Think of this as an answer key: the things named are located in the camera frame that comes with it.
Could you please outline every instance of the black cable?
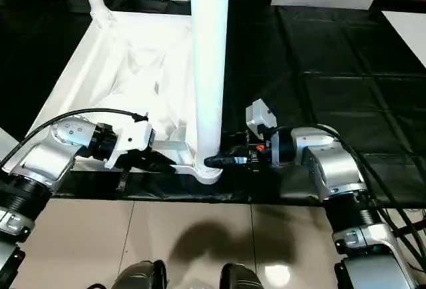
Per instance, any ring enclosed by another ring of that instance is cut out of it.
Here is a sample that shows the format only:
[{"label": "black cable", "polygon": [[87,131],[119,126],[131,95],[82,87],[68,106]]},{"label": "black cable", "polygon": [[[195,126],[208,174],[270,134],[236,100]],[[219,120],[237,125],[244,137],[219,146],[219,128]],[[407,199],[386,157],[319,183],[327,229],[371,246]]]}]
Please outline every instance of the black cable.
[{"label": "black cable", "polygon": [[374,198],[377,201],[377,195],[375,194],[375,192],[373,190],[373,185],[372,185],[372,183],[371,183],[371,181],[368,177],[368,173],[366,172],[365,169],[367,169],[370,172],[370,174],[376,180],[377,184],[380,186],[380,188],[385,193],[386,197],[389,199],[391,204],[397,209],[398,213],[401,215],[401,217],[404,220],[404,222],[406,223],[406,225],[410,228],[411,233],[412,233],[412,235],[413,235],[413,237],[416,241],[416,245],[419,247],[420,254],[418,253],[418,251],[416,249],[414,249],[414,247],[410,243],[410,241],[408,241],[408,239],[404,235],[402,235],[400,232],[398,232],[398,227],[396,227],[396,225],[393,223],[393,221],[390,219],[390,217],[385,213],[385,211],[382,208],[379,209],[380,215],[382,215],[382,217],[385,219],[386,223],[388,223],[388,225],[391,227],[393,232],[396,233],[396,235],[401,239],[401,241],[404,243],[404,245],[409,249],[409,251],[416,258],[418,263],[421,265],[421,267],[426,270],[426,261],[425,261],[426,249],[425,249],[425,245],[424,245],[423,241],[421,240],[419,233],[417,232],[417,230],[413,226],[413,223],[408,218],[407,214],[404,212],[402,207],[399,205],[398,201],[392,195],[391,191],[388,189],[388,187],[385,185],[385,183],[382,181],[382,179],[379,177],[379,175],[376,173],[376,171],[373,169],[373,167],[366,161],[364,156],[361,153],[355,151],[350,145],[348,145],[345,142],[345,140],[337,132],[335,132],[334,130],[332,130],[332,129],[326,127],[326,126],[323,126],[323,125],[306,124],[306,125],[297,125],[297,126],[290,126],[290,127],[276,127],[276,128],[271,129],[271,130],[268,130],[267,133],[272,134],[272,133],[276,133],[278,131],[283,131],[283,130],[290,132],[291,130],[297,129],[297,128],[300,128],[300,127],[316,128],[316,129],[319,129],[321,131],[325,131],[327,134],[329,134],[332,137],[334,137],[335,139],[337,139],[341,143],[342,147],[347,152],[349,152],[351,154],[351,156],[355,159],[355,162],[358,164],[358,168],[361,171],[361,175],[364,178],[365,185],[369,189],[372,198]]},{"label": "black cable", "polygon": [[76,111],[70,111],[65,114],[61,114],[59,116],[56,116],[55,118],[52,118],[51,120],[41,124],[36,129],[31,131],[19,144],[13,148],[9,154],[6,155],[5,158],[3,158],[0,161],[0,169],[2,169],[6,163],[13,157],[14,154],[17,153],[19,149],[21,149],[27,142],[29,142],[30,139],[32,139],[35,135],[37,135],[39,132],[41,132],[43,129],[47,128],[48,126],[53,125],[54,123],[65,119],[67,117],[79,115],[79,114],[87,114],[87,113],[113,113],[113,114],[122,114],[126,116],[130,116],[134,119],[135,122],[138,121],[147,121],[148,117],[142,116],[140,114],[131,113],[130,111],[122,111],[119,109],[110,109],[110,108],[87,108],[87,109],[78,109]]},{"label": "black cable", "polygon": [[426,274],[426,271],[424,271],[424,270],[422,270],[422,269],[418,269],[418,268],[416,268],[416,267],[414,267],[412,264],[410,264],[409,262],[407,262],[408,263],[408,265],[409,265],[409,267],[411,268],[411,269],[414,269],[414,270],[416,270],[416,271],[419,271],[419,272],[422,272],[422,273],[424,273],[424,274]]},{"label": "black cable", "polygon": [[[425,232],[425,228],[426,228],[426,219],[423,216],[423,218],[420,221],[414,222],[413,223],[414,228],[416,228],[416,230],[420,231],[422,230],[423,233]],[[403,234],[409,234],[410,233],[410,229],[407,226],[401,227],[399,229],[399,231],[401,231]]]}]

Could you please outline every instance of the floor tile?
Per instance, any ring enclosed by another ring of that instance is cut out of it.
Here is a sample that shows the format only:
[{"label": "floor tile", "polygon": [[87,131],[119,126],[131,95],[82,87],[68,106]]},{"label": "floor tile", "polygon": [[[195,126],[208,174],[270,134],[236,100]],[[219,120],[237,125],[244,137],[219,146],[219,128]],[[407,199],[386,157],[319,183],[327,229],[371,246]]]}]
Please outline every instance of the floor tile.
[{"label": "floor tile", "polygon": [[334,289],[341,260],[322,208],[253,205],[256,268],[265,289]]},{"label": "floor tile", "polygon": [[118,274],[133,202],[52,199],[29,239],[12,288],[110,288]]},{"label": "floor tile", "polygon": [[249,205],[136,202],[121,270],[165,261],[169,288],[218,288],[227,262],[254,268]]}]

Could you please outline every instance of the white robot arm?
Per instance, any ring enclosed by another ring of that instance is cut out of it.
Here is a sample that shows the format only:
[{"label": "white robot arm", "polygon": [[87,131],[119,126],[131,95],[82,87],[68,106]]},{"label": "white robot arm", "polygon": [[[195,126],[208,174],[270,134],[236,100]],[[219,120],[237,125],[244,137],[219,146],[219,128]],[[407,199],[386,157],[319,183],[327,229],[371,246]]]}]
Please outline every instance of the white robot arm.
[{"label": "white robot arm", "polygon": [[357,161],[334,129],[323,125],[280,129],[262,100],[246,109],[246,122],[255,142],[247,138],[240,149],[207,158],[206,166],[246,166],[255,172],[290,161],[306,166],[333,229],[336,250],[345,255],[335,265],[339,289],[418,288]]},{"label": "white robot arm", "polygon": [[117,133],[110,125],[67,117],[51,125],[46,138],[32,146],[9,174],[1,172],[0,288],[11,285],[25,257],[17,242],[26,241],[77,156],[105,160],[106,168],[174,173],[174,162],[151,150],[154,137],[146,117]]}]

